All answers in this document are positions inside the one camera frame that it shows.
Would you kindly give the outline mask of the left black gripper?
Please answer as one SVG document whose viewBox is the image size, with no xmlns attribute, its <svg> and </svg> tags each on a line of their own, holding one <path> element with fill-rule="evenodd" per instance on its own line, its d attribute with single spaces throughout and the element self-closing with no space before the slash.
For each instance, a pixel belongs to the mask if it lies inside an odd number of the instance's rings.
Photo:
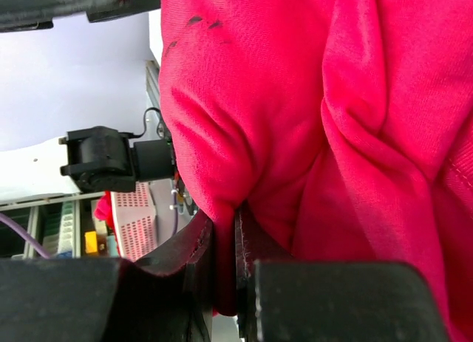
<svg viewBox="0 0 473 342">
<path fill-rule="evenodd" d="M 53 19 L 84 13 L 98 23 L 157 10 L 161 0 L 1 0 L 1 30 L 53 28 Z"/>
</svg>

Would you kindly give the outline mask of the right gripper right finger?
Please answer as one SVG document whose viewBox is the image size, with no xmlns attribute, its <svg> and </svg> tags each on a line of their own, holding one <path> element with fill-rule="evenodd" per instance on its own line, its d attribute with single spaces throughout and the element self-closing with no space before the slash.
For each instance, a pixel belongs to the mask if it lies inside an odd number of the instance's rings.
<svg viewBox="0 0 473 342">
<path fill-rule="evenodd" d="M 308 262 L 247 207 L 234 220 L 237 317 L 246 341 L 447 341 L 422 275 L 408 264 Z"/>
</svg>

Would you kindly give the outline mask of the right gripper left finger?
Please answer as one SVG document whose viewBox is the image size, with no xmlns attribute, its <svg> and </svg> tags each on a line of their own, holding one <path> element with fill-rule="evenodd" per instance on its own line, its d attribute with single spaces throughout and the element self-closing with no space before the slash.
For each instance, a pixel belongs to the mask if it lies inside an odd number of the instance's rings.
<svg viewBox="0 0 473 342">
<path fill-rule="evenodd" d="M 209 341 L 211 220 L 198 213 L 138 261 L 1 261 L 3 341 Z"/>
</svg>

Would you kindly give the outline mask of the pink t-shirt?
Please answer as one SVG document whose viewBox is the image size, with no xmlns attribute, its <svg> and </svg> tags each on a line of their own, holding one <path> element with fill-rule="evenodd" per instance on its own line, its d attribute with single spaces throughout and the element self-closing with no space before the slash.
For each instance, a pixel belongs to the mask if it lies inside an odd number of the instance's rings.
<svg viewBox="0 0 473 342">
<path fill-rule="evenodd" d="M 214 310 L 237 312 L 234 215 L 295 257 L 405 261 L 472 339 L 472 0 L 161 0 L 161 109 L 214 222 Z"/>
</svg>

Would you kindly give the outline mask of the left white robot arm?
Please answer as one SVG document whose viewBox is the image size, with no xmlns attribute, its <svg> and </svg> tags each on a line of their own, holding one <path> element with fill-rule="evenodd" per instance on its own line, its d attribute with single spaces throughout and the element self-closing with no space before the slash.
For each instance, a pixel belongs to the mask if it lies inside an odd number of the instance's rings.
<svg viewBox="0 0 473 342">
<path fill-rule="evenodd" d="M 91 23 L 159 10 L 161 0 L 1 0 L 3 33 L 46 30 L 53 19 L 86 13 Z M 1 153 L 1 204 L 100 191 L 133 192 L 137 182 L 176 171 L 171 135 L 160 112 L 159 66 L 146 65 L 156 120 L 140 134 L 105 126 L 70 131 L 36 146 Z"/>
</svg>

